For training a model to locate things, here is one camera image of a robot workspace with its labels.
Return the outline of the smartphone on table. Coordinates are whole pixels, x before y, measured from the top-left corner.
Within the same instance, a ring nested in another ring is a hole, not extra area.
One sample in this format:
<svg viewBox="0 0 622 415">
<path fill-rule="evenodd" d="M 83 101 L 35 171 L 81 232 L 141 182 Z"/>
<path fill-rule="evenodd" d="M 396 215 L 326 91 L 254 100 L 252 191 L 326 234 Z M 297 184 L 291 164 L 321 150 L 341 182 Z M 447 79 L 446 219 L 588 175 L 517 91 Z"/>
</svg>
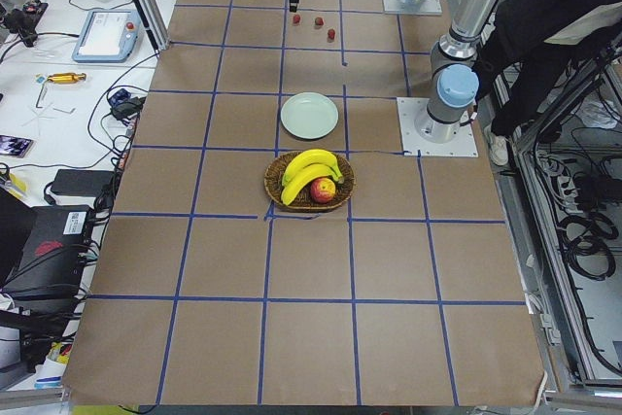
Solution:
<svg viewBox="0 0 622 415">
<path fill-rule="evenodd" d="M 0 136 L 0 154 L 2 156 L 25 157 L 33 145 L 32 139 L 9 135 Z"/>
</svg>

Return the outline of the black computer box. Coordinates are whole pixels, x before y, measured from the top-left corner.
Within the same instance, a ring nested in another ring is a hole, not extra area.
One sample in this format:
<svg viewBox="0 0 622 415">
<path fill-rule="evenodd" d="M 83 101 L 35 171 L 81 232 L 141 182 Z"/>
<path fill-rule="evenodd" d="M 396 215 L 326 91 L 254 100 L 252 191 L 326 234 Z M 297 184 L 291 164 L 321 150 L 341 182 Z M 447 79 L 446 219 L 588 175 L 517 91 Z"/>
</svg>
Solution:
<svg viewBox="0 0 622 415">
<path fill-rule="evenodd" d="M 94 211 L 86 205 L 41 206 L 17 262 L 1 276 L 1 292 L 33 313 L 72 312 L 78 302 Z"/>
</svg>

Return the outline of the black power adapter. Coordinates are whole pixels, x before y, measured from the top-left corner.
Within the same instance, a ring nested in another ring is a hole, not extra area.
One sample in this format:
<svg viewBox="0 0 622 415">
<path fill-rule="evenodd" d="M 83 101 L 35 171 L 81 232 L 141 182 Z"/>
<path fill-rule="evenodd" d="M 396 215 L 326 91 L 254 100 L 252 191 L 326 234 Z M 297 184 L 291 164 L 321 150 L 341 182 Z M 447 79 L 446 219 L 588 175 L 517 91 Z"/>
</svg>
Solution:
<svg viewBox="0 0 622 415">
<path fill-rule="evenodd" d="M 113 179 L 108 170 L 59 169 L 50 191 L 59 196 L 96 197 Z"/>
</svg>

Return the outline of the red apple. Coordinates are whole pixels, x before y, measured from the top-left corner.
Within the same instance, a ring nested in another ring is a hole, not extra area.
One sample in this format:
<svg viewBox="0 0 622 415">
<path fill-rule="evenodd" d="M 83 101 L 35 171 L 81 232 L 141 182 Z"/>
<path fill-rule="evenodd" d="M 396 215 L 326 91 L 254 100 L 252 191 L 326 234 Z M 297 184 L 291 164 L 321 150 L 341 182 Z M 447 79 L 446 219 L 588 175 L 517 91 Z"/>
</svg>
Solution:
<svg viewBox="0 0 622 415">
<path fill-rule="evenodd" d="M 320 204 L 327 204 L 336 196 L 336 184 L 329 177 L 318 178 L 310 185 L 311 199 Z"/>
</svg>

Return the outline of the white shoe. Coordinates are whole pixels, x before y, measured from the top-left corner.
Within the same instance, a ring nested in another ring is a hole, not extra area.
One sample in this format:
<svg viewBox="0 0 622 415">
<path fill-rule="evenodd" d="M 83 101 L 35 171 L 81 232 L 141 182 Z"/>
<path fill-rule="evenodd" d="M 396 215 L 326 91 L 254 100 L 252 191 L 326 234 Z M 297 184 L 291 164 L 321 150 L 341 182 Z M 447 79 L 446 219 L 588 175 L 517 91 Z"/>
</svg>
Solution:
<svg viewBox="0 0 622 415">
<path fill-rule="evenodd" d="M 509 155 L 506 139 L 493 133 L 490 125 L 487 125 L 484 128 L 484 137 L 488 147 L 490 160 L 496 166 L 507 165 Z"/>
</svg>

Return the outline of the near teach pendant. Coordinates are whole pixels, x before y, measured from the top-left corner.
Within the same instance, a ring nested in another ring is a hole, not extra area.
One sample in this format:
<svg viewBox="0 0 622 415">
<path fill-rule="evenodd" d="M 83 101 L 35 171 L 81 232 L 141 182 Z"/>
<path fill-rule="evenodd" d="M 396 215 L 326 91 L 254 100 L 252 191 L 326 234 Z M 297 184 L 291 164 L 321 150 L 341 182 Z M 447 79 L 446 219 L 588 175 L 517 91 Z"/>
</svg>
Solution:
<svg viewBox="0 0 622 415">
<path fill-rule="evenodd" d="M 121 63 L 132 53 L 142 21 L 135 10 L 90 12 L 72 59 L 78 63 Z"/>
</svg>

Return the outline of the person in black clothes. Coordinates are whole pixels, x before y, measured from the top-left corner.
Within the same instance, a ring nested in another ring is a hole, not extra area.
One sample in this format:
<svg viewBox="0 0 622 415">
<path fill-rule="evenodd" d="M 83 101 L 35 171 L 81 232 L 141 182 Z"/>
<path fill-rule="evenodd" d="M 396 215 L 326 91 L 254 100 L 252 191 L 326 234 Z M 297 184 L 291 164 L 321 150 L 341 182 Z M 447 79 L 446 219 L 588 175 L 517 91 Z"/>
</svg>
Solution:
<svg viewBox="0 0 622 415">
<path fill-rule="evenodd" d="M 621 31 L 621 0 L 504 0 L 495 29 L 472 70 L 478 97 L 513 63 L 521 72 L 509 100 L 489 124 L 507 139 L 527 121 L 557 83 L 571 60 L 593 56 Z"/>
</svg>

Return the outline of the woven wicker basket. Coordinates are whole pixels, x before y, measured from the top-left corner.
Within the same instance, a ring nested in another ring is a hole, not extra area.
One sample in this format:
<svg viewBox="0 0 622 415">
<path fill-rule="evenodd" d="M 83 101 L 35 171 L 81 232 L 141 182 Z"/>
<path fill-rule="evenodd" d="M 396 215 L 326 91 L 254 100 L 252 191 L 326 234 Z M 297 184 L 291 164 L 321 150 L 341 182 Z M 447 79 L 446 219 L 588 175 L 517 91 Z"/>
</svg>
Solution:
<svg viewBox="0 0 622 415">
<path fill-rule="evenodd" d="M 353 167 L 343 156 L 336 156 L 338 167 L 344 176 L 343 182 L 336 182 L 336 195 L 327 203 L 316 202 L 311 197 L 310 182 L 308 182 L 292 201 L 290 205 L 285 205 L 281 201 L 281 193 L 284 189 L 282 178 L 286 171 L 286 166 L 300 151 L 284 153 L 275 158 L 266 168 L 264 174 L 264 187 L 268 196 L 280 209 L 296 213 L 324 213 L 332 211 L 348 201 L 356 186 L 356 176 Z"/>
</svg>

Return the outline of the yellow banana bunch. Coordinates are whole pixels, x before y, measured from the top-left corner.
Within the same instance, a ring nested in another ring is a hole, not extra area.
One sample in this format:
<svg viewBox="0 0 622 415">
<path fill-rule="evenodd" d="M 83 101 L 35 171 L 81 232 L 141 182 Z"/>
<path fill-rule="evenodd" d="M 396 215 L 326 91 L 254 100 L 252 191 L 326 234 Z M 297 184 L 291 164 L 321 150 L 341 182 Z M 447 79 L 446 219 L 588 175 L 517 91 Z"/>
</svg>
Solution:
<svg viewBox="0 0 622 415">
<path fill-rule="evenodd" d="M 328 150 L 311 149 L 294 157 L 287 165 L 281 179 L 281 201 L 289 206 L 309 183 L 330 177 L 337 184 L 343 183 L 343 175 L 336 155 Z"/>
</svg>

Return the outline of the gold cylinder tool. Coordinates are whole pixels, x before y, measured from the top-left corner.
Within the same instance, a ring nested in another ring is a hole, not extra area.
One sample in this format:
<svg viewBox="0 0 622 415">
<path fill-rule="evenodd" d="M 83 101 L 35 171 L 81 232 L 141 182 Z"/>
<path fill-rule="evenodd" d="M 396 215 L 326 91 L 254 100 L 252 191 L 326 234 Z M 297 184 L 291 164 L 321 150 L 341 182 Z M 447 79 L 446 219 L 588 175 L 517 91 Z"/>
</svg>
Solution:
<svg viewBox="0 0 622 415">
<path fill-rule="evenodd" d="M 65 72 L 65 73 L 55 73 L 48 75 L 46 77 L 47 83 L 57 84 L 57 85 L 72 85 L 80 82 L 84 82 L 86 80 L 86 73 L 75 73 L 75 72 Z"/>
</svg>

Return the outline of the pale green plate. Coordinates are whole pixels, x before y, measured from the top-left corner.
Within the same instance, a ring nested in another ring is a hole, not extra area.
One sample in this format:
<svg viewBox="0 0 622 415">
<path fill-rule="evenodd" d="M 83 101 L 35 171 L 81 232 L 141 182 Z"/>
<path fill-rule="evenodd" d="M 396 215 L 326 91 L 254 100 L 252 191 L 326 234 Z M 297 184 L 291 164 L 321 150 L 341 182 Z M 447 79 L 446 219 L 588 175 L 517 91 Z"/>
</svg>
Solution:
<svg viewBox="0 0 622 415">
<path fill-rule="evenodd" d="M 339 120 L 334 102 L 317 92 L 290 97 L 280 111 L 280 122 L 292 136 L 316 140 L 330 134 Z"/>
</svg>

